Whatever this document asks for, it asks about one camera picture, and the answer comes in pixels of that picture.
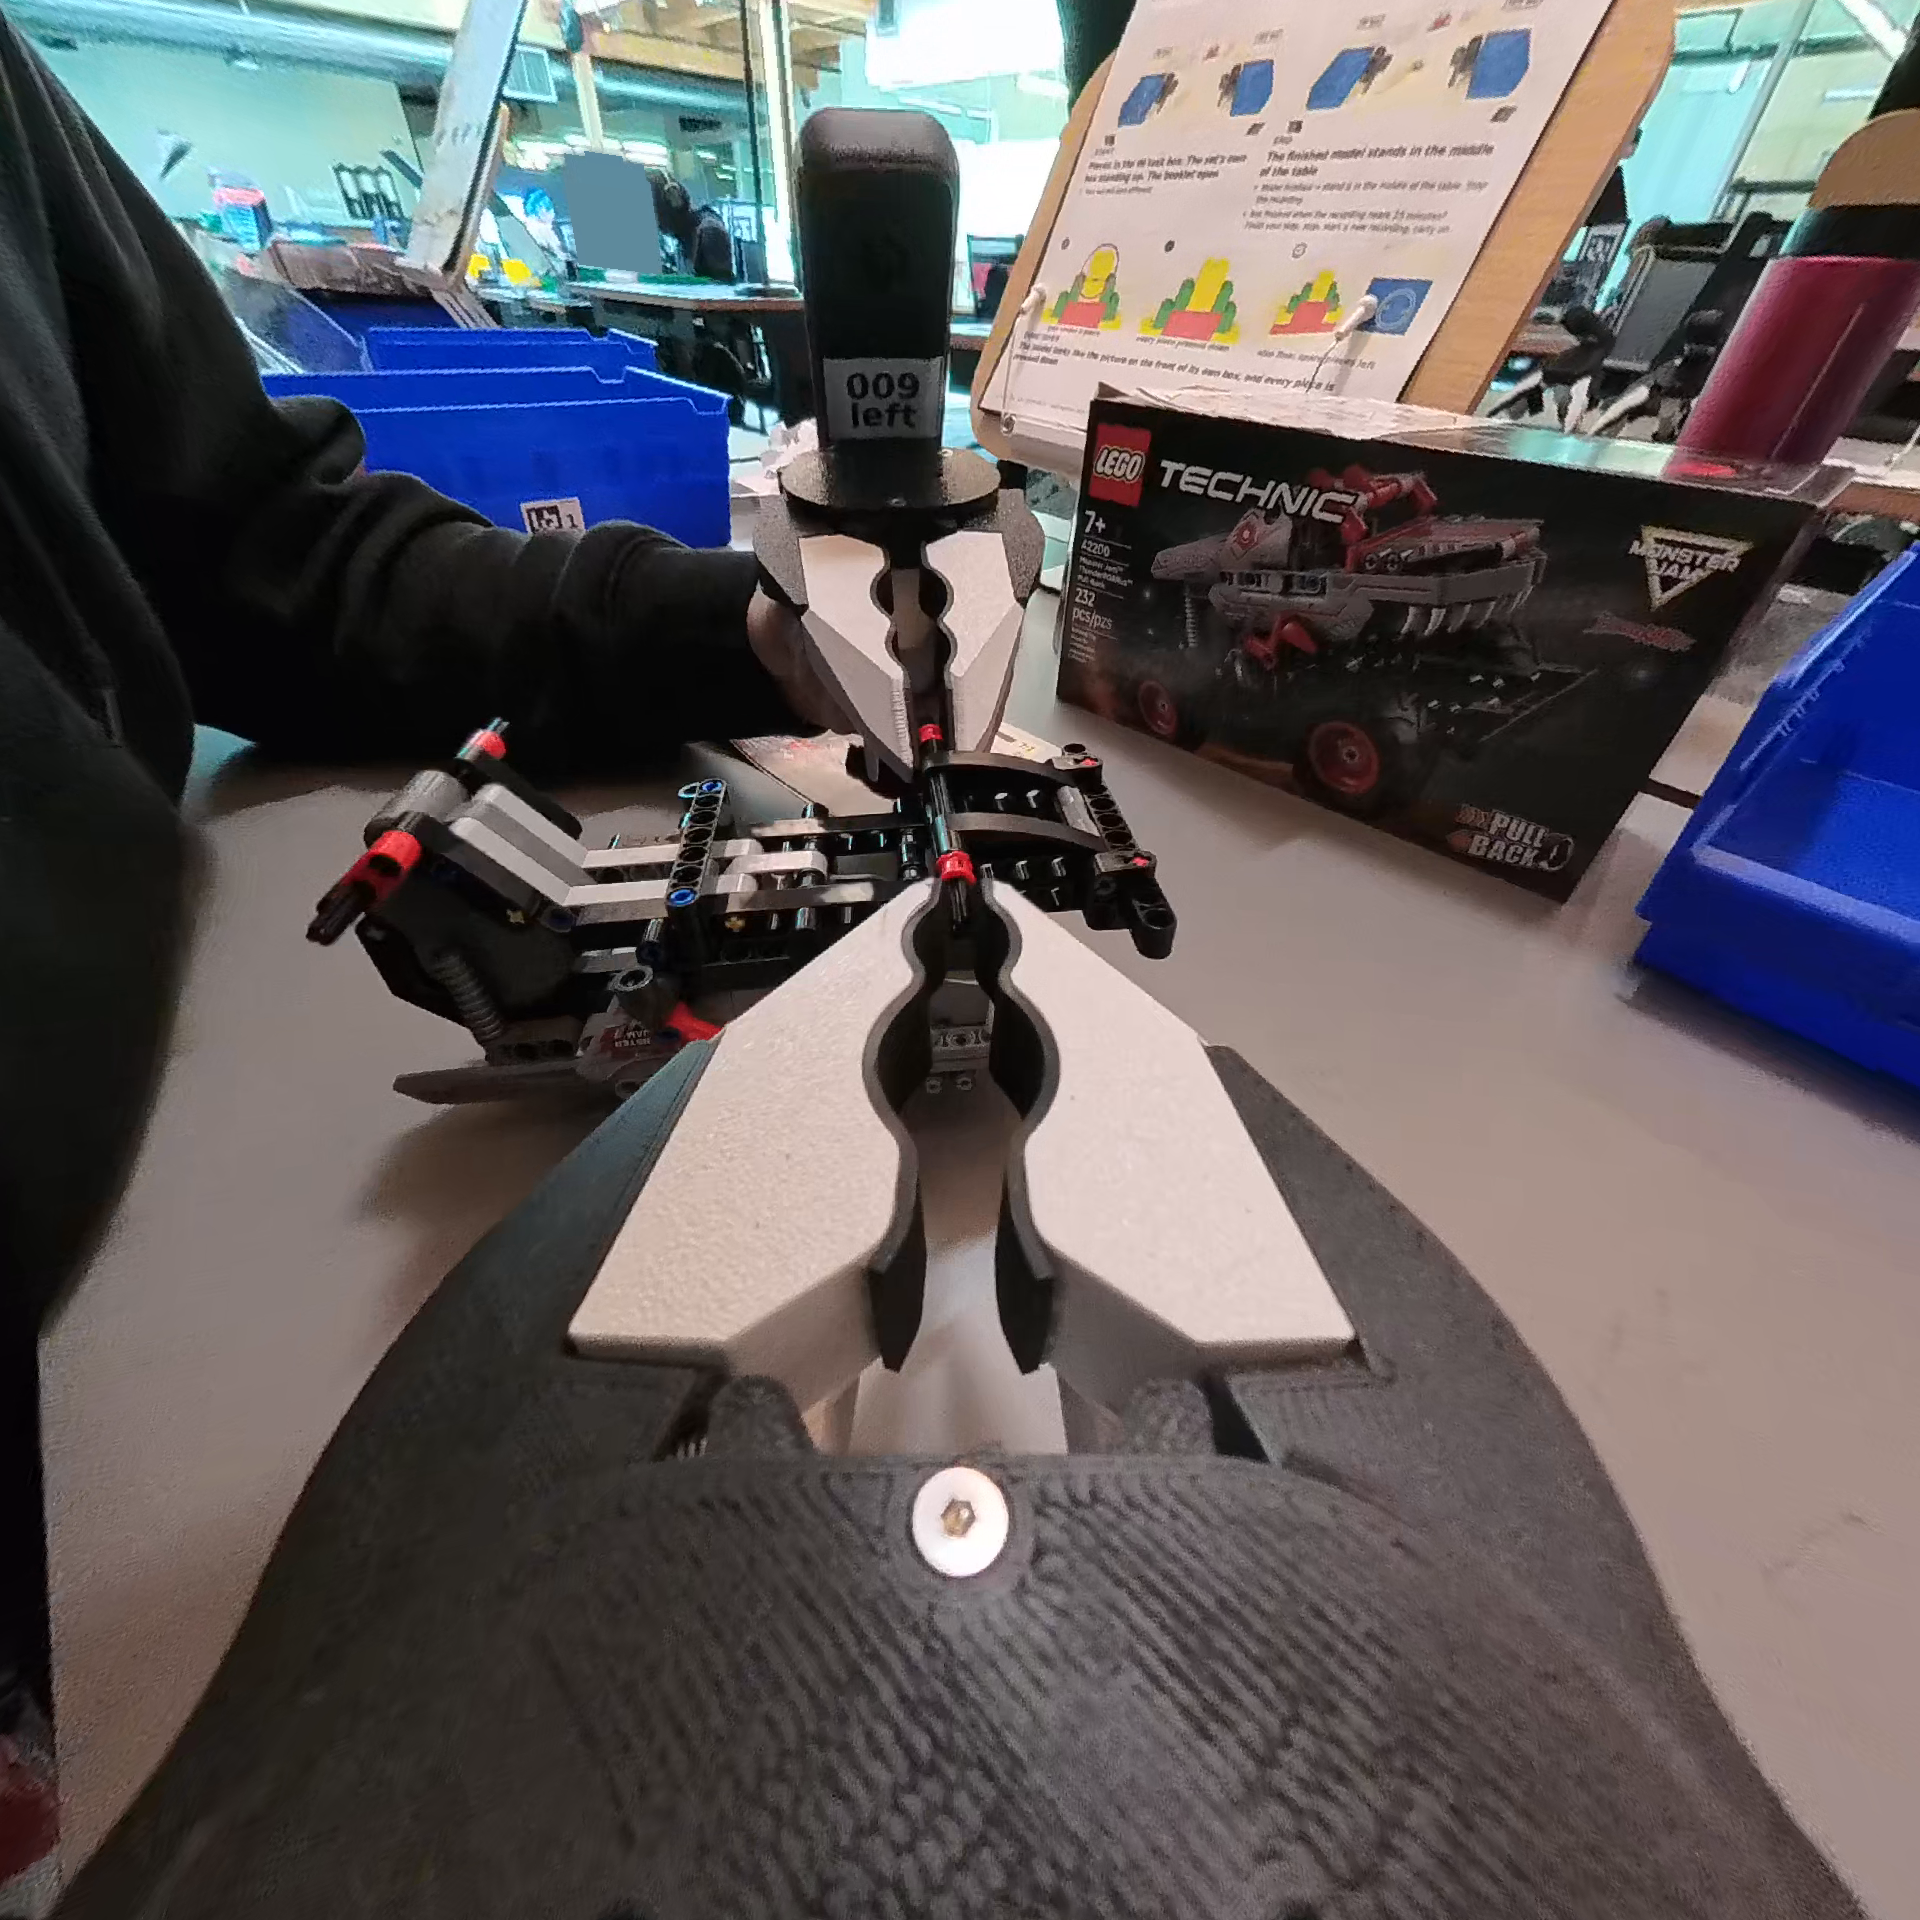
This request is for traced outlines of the open instruction booklet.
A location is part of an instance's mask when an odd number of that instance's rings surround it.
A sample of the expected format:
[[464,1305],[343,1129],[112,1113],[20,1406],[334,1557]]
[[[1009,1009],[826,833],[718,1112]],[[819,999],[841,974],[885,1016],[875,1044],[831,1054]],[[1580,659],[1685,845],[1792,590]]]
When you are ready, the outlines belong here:
[[[1056,814],[1052,795],[1074,769],[1028,732],[998,732],[986,750],[955,750],[938,773],[949,814]],[[869,777],[864,747],[844,732],[746,735],[686,750],[690,799],[718,788],[734,821],[803,818],[806,807],[838,821],[924,821],[926,783],[880,769]]]

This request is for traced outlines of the leaning white board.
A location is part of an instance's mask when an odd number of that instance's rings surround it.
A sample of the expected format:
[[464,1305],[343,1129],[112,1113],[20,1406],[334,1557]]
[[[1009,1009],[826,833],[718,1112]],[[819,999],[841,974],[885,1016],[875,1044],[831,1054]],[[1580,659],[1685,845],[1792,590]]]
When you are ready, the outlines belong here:
[[422,283],[466,276],[472,234],[498,168],[498,108],[524,2],[466,2],[438,99],[430,152],[401,269]]

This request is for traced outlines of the instruction sheet on board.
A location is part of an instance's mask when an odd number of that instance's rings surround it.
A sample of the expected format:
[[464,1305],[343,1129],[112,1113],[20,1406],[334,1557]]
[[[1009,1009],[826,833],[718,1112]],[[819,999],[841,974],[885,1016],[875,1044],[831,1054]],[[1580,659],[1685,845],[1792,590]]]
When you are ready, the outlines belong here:
[[[1604,27],[1528,159],[1524,177],[1398,395],[1335,392],[1326,390],[1319,376],[1301,390],[1281,392],[1215,385],[1179,385],[1174,390],[1103,385],[1093,395],[1140,395],[1229,418],[1278,418],[1285,408],[1298,402],[1326,410],[1379,410],[1390,402],[1407,402],[1417,410],[1443,417],[1473,414],[1650,106],[1672,58],[1673,12],[1673,2],[1610,2]],[[983,445],[1059,475],[1075,475],[1081,465],[1090,408],[1078,418],[1021,424],[1006,402],[1006,376],[1018,323],[1026,323],[1043,305],[1037,267],[1048,257],[1049,232],[1075,177],[1113,52],[1118,46],[1087,72],[1087,84],[1070,108],[1061,152],[1043,185],[974,380],[974,427]]]

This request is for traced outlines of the black toy truck box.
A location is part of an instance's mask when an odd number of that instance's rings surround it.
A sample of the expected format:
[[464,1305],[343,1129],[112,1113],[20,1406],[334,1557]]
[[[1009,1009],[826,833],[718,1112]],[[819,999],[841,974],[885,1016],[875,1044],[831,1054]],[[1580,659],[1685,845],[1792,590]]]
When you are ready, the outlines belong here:
[[1105,388],[1059,701],[1565,903],[1769,613],[1833,462]]

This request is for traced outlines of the person's black clothed torso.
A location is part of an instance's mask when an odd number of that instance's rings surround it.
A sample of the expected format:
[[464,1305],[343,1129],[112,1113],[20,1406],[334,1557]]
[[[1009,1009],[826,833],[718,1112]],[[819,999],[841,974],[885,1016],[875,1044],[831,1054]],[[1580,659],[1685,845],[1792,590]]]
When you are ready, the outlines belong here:
[[175,1009],[181,795],[282,449],[173,220],[3,24],[3,1740],[52,1727],[39,1337]]

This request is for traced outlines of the background work table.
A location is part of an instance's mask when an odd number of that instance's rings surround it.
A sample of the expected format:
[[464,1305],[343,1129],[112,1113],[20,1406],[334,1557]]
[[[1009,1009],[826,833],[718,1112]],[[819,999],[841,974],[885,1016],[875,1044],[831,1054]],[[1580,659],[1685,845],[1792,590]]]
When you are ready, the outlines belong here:
[[564,281],[570,308],[633,330],[659,349],[662,370],[727,399],[740,424],[747,404],[782,424],[816,417],[803,298],[788,291],[699,278]]

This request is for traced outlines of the black office chair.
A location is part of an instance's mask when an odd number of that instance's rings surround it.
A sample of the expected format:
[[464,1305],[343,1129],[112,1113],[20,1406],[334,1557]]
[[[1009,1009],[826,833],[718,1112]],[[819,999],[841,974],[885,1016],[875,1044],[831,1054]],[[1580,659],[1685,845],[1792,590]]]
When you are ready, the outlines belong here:
[[1672,442],[1786,237],[1789,220],[1764,212],[1707,222],[1660,213],[1637,228],[1577,430],[1625,436],[1648,418],[1648,436]]

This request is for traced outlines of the grey desk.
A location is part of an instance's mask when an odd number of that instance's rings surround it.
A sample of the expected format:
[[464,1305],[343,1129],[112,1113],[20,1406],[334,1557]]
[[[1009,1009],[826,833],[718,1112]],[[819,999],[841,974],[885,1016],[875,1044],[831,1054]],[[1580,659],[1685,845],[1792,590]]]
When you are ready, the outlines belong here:
[[[1917,1915],[1917,1095],[1634,968],[1688,814],[1644,795],[1572,903],[1056,704],[1109,760],[1179,946],[1118,965],[1244,1054],[1497,1302],[1588,1434],[1691,1649],[1876,1916]],[[41,1345],[63,1868],[165,1759],[348,1400],[586,1112],[392,1091],[470,1040],[315,899],[447,757],[202,729],[173,1050],[133,1183]]]

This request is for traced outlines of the dark red bottle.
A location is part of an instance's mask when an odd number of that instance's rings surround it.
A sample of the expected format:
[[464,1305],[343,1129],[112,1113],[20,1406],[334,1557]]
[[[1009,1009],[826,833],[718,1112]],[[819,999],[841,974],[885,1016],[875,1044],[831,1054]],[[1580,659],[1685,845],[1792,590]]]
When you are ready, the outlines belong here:
[[1917,316],[1917,108],[1829,159],[1695,399],[1681,445],[1820,462]]

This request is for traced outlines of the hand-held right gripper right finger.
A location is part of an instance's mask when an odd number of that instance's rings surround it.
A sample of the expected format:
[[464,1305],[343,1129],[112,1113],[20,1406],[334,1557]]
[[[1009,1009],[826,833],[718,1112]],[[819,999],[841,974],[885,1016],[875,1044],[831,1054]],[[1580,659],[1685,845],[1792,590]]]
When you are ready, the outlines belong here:
[[1358,1330],[1196,1030],[1004,883],[983,883],[989,1071],[1018,1125],[995,1283],[1023,1371],[1215,1378]]

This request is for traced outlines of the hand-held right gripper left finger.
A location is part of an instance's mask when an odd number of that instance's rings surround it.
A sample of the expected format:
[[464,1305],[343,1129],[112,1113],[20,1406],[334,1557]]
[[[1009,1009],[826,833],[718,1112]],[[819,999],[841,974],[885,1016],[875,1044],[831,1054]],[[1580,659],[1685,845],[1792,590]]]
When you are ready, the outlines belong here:
[[709,1044],[570,1340],[713,1371],[897,1371],[926,1286],[904,1123],[933,1065],[938,883],[916,883]]

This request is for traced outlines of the black brick truck chassis model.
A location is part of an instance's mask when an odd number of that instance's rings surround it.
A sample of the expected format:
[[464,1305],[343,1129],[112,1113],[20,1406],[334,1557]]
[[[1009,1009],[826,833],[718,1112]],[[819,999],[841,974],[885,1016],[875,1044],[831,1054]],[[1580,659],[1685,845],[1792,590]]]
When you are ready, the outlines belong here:
[[1175,945],[1156,855],[1075,741],[955,753],[924,728],[917,773],[864,811],[746,821],[725,777],[690,779],[678,807],[665,838],[599,846],[517,773],[496,720],[375,811],[306,939],[354,939],[392,996],[477,1047],[398,1075],[401,1095],[628,1098],[924,883],[1004,883],[1156,962]]

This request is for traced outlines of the person's left forearm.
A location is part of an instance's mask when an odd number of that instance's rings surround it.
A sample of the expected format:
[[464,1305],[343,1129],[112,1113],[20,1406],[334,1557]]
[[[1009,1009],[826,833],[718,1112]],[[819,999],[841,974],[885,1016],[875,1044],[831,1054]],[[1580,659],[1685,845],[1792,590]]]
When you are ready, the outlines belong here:
[[300,462],[256,497],[237,544],[233,651],[206,665],[206,728],[347,764],[425,757],[501,719],[518,760],[561,777],[797,732],[751,651],[762,585],[747,550],[633,521],[504,531],[410,475],[369,471],[343,404],[272,414]]

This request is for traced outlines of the person's left hand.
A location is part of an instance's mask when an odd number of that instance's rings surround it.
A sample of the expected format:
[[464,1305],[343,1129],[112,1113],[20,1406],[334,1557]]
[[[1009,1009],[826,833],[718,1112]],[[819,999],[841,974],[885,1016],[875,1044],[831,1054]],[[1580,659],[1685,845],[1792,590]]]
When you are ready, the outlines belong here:
[[795,719],[797,732],[858,732],[856,719],[838,697],[838,685],[810,656],[803,618],[791,607],[757,590],[747,610],[747,638],[760,669],[775,679],[782,707]]

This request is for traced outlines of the blue angled storage bin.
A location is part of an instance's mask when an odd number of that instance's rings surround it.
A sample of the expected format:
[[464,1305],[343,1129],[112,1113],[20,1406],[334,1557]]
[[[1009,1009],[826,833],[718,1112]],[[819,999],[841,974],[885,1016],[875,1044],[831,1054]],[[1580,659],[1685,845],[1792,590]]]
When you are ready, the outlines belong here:
[[1774,678],[1638,917],[1638,968],[1917,1088],[1917,547]]

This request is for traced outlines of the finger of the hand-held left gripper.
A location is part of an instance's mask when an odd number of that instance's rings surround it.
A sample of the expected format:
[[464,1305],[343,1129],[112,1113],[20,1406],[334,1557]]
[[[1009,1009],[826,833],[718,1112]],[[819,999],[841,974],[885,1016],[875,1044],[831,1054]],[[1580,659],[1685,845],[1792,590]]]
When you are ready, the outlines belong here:
[[954,531],[924,547],[926,569],[946,590],[942,613],[942,694],[946,747],[986,753],[998,738],[1023,631],[1023,597],[1006,540],[998,531]]
[[889,558],[878,541],[803,540],[803,631],[810,659],[832,689],[875,764],[911,779],[917,770],[910,679],[894,644],[894,615],[880,602]]

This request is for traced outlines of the large blue storage bin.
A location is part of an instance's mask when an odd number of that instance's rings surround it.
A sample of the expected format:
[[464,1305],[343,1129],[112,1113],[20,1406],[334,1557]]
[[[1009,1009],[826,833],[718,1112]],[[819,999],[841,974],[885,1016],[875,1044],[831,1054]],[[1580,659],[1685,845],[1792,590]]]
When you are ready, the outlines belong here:
[[277,399],[328,395],[369,471],[414,475],[507,531],[529,497],[580,497],[586,531],[649,524],[690,547],[734,541],[729,421],[718,392],[658,371],[265,376]]

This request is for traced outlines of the small blue storage bin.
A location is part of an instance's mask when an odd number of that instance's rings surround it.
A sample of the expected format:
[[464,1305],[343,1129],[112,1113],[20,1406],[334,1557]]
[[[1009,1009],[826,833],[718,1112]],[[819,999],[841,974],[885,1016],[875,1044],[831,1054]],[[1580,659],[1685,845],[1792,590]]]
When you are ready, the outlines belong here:
[[366,330],[372,371],[659,371],[658,342],[628,330],[593,333],[574,325],[429,329],[375,325]]

